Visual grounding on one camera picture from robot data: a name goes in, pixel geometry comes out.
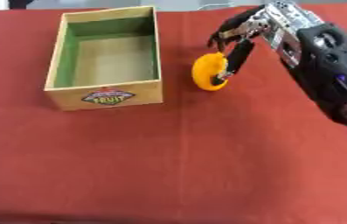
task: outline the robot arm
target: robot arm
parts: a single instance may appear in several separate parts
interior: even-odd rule
[[[347,125],[347,32],[323,22],[292,2],[274,1],[228,19],[212,34],[220,51],[237,41],[226,70],[212,77],[220,85],[239,71],[262,36],[308,97],[334,122]]]

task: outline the red fabric surface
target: red fabric surface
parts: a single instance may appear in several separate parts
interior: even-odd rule
[[[307,8],[347,30],[347,4]],[[264,42],[226,88],[191,82],[244,9],[158,13],[165,103],[79,112],[42,91],[62,11],[0,11],[0,220],[347,223],[347,128]]]

